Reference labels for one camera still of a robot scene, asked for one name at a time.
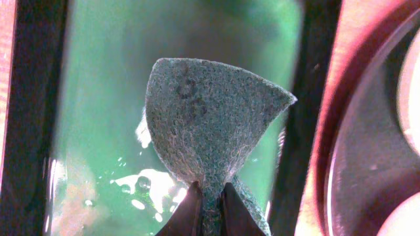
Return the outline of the green yellow sponge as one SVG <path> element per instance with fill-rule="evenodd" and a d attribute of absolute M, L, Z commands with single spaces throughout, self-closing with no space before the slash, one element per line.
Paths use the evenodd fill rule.
<path fill-rule="evenodd" d="M 259 229 L 268 222 L 238 178 L 271 122 L 296 97 L 262 77 L 220 62 L 160 58 L 146 90 L 145 116 L 154 149 L 168 171 L 203 193 L 203 232 L 219 235 L 219 208 L 230 183 Z"/>

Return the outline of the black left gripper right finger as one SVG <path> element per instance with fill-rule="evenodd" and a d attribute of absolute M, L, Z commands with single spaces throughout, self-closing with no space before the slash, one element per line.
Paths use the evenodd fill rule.
<path fill-rule="evenodd" d="M 220 213 L 221 236 L 265 236 L 230 182 L 220 195 Z"/>

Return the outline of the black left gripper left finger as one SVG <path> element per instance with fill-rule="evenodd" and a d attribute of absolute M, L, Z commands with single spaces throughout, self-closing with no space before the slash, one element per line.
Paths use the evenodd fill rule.
<path fill-rule="evenodd" d="M 203 193 L 193 182 L 185 198 L 156 236 L 203 236 Z"/>

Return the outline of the mint green plate top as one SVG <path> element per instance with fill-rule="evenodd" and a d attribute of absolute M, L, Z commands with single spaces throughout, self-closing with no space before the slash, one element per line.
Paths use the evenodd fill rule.
<path fill-rule="evenodd" d="M 410 148 L 419 155 L 419 30 L 404 57 L 396 95 L 402 133 Z"/>

